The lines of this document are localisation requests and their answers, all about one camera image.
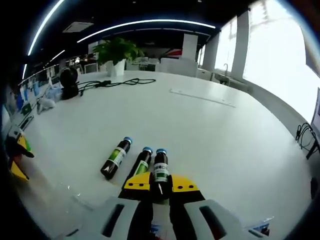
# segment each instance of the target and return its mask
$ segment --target white flower pot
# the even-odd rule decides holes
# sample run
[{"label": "white flower pot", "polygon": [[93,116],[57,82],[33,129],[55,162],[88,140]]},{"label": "white flower pot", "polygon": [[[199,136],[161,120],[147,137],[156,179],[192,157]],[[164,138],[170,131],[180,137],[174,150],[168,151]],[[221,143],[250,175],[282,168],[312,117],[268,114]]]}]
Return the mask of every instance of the white flower pot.
[{"label": "white flower pot", "polygon": [[108,77],[118,77],[122,76],[125,73],[125,63],[126,60],[123,59],[119,61],[116,65],[113,64],[112,61],[107,61],[105,63],[107,69],[107,76]]}]

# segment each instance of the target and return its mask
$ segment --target white table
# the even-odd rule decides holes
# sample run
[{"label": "white table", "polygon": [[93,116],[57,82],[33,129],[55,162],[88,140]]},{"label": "white table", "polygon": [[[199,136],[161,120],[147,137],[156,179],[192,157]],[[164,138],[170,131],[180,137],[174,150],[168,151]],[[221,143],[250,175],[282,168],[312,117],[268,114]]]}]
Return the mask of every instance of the white table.
[{"label": "white table", "polygon": [[[105,75],[89,73],[79,80],[109,79]],[[143,147],[165,148],[171,173],[196,182],[205,198],[244,225],[274,216],[275,239],[294,227],[311,201],[311,176],[303,152],[271,112],[247,93],[193,77],[125,71],[111,80],[132,78],[156,82],[89,89],[35,116],[25,130],[36,155],[25,161],[36,169],[29,173],[30,186],[40,179],[48,186],[62,182],[98,206],[119,193]],[[100,168],[125,136],[133,144],[111,184]],[[25,199],[35,207],[32,198]]]}]

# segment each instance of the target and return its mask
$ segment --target blue bottle cap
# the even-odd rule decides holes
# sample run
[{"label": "blue bottle cap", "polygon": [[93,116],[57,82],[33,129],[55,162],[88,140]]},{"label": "blue bottle cap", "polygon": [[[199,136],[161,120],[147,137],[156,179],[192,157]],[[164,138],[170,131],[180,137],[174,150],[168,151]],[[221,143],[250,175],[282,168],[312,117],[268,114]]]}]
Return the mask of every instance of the blue bottle cap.
[{"label": "blue bottle cap", "polygon": [[167,150],[163,149],[163,148],[159,148],[156,150],[156,154],[158,153],[164,153],[165,155],[167,155]]},{"label": "blue bottle cap", "polygon": [[127,140],[130,144],[132,144],[132,139],[129,136],[126,136],[123,140]]},{"label": "blue bottle cap", "polygon": [[152,148],[151,147],[148,147],[148,146],[145,146],[142,151],[148,151],[149,153],[153,153],[154,151],[152,151]]}]

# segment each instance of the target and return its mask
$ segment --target faucet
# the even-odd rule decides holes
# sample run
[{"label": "faucet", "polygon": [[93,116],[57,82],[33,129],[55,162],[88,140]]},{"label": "faucet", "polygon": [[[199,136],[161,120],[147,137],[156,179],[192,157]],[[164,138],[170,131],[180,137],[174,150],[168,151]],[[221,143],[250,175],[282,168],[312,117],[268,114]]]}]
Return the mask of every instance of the faucet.
[{"label": "faucet", "polygon": [[224,75],[227,76],[227,74],[228,74],[228,64],[225,63],[223,66],[225,66],[225,65],[226,65],[226,70],[225,70],[225,72],[224,72]]}]

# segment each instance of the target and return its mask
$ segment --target bottle label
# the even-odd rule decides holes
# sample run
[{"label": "bottle label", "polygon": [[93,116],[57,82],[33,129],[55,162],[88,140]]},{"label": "bottle label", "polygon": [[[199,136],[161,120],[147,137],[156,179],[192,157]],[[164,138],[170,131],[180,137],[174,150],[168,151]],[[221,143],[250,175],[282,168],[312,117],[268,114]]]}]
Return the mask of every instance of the bottle label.
[{"label": "bottle label", "polygon": [[141,160],[133,175],[146,173],[148,171],[148,167],[148,163]]},{"label": "bottle label", "polygon": [[115,165],[119,167],[122,159],[126,156],[126,154],[126,151],[123,150],[121,147],[116,147],[110,155],[108,161],[112,161]]},{"label": "bottle label", "polygon": [[168,182],[168,164],[157,163],[153,167],[154,181],[155,182]]}]

